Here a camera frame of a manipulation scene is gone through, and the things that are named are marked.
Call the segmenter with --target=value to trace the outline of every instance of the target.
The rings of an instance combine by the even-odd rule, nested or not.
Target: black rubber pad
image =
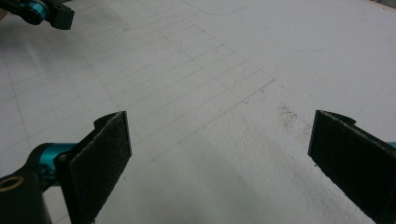
[[[55,160],[73,224],[91,224],[132,156],[126,112],[98,119],[95,129]]]
[[[376,223],[396,221],[396,148],[354,126],[355,120],[317,111],[308,155]]]

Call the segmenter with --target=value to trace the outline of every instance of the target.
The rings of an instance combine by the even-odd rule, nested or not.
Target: black foam pad
[[[376,223],[396,221],[396,148],[354,126],[348,117],[317,111],[308,155]]]
[[[73,224],[91,224],[132,156],[126,112],[98,119],[95,129],[55,159]]]

